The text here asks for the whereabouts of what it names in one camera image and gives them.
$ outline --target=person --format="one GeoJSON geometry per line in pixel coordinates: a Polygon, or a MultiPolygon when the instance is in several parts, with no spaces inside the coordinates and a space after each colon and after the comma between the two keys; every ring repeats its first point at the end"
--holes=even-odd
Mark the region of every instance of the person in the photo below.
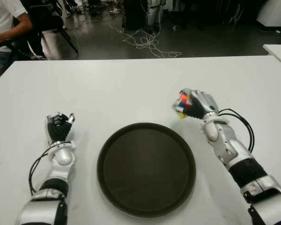
{"type": "MultiPolygon", "coordinates": [[[[0,44],[7,39],[21,36],[32,30],[32,23],[20,0],[0,0],[0,44]],[[13,27],[13,18],[19,24],[13,27]]],[[[0,48],[0,76],[10,66],[11,50],[6,46],[0,48]]]]}

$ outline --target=gray floor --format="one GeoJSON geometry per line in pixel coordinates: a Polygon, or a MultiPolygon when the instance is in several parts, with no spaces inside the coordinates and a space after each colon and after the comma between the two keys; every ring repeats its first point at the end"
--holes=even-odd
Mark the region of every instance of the gray floor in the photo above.
{"type": "MultiPolygon", "coordinates": [[[[79,54],[72,50],[65,39],[54,32],[44,34],[42,45],[50,60],[105,60],[105,59],[146,59],[156,58],[149,49],[136,49],[122,40],[126,37],[110,28],[121,26],[122,15],[109,16],[104,12],[102,19],[86,15],[64,18],[67,33],[72,42],[79,44],[79,54]]],[[[168,18],[162,21],[162,32],[158,37],[158,48],[162,51],[178,51],[180,57],[266,55],[263,44],[281,44],[281,34],[263,31],[255,25],[207,25],[204,30],[191,24],[188,30],[178,28],[172,31],[168,18]]]]}

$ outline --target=tangled cable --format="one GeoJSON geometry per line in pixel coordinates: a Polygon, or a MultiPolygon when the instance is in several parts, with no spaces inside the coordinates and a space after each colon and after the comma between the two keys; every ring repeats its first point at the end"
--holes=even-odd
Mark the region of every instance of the tangled cable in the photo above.
{"type": "MultiPolygon", "coordinates": [[[[144,9],[141,1],[140,1],[140,5],[142,7],[142,9],[144,10],[145,14],[147,14],[146,10],[144,9]]],[[[155,33],[153,34],[148,34],[144,29],[139,29],[137,30],[136,32],[134,32],[132,35],[129,35],[129,34],[126,34],[124,33],[124,30],[123,29],[118,29],[118,28],[115,28],[115,27],[112,27],[109,24],[110,28],[112,28],[113,30],[116,30],[118,33],[120,34],[125,34],[127,37],[122,40],[123,42],[126,42],[130,45],[133,45],[135,46],[137,49],[144,49],[144,48],[147,48],[150,50],[150,52],[158,57],[158,58],[176,58],[178,56],[180,56],[182,53],[181,52],[176,52],[176,51],[170,51],[170,52],[164,52],[164,51],[161,51],[159,50],[156,46],[159,45],[159,41],[156,40],[156,38],[159,36],[159,34],[161,33],[161,11],[162,10],[159,10],[159,31],[157,33],[157,35],[155,33]],[[138,33],[143,33],[145,34],[145,36],[142,36],[140,38],[140,41],[137,42],[137,40],[135,39],[134,35],[138,34],[138,33]]]]}

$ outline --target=robotic hand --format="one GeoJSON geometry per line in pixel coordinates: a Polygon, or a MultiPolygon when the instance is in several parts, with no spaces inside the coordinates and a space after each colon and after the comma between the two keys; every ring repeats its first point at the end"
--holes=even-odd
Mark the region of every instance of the robotic hand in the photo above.
{"type": "Polygon", "coordinates": [[[74,142],[66,142],[75,120],[59,112],[46,118],[45,130],[50,148],[51,172],[39,190],[24,206],[16,225],[66,225],[68,178],[76,162],[74,142]]]}
{"type": "Polygon", "coordinates": [[[218,106],[211,95],[184,89],[173,109],[180,117],[203,119],[202,130],[215,155],[240,187],[255,225],[281,225],[281,186],[236,138],[228,120],[218,116],[218,106]]]}

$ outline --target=chair leg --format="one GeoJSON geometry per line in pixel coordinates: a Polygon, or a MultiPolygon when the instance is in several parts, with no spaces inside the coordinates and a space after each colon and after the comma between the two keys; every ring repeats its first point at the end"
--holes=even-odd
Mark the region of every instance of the chair leg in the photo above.
{"type": "Polygon", "coordinates": [[[78,53],[77,48],[73,45],[73,43],[70,41],[70,39],[67,38],[67,33],[60,31],[61,35],[65,38],[65,40],[70,44],[70,46],[74,49],[76,53],[78,53]]]}
{"type": "Polygon", "coordinates": [[[66,31],[62,28],[60,32],[64,33],[67,39],[71,40],[71,37],[66,33],[66,31]]]}

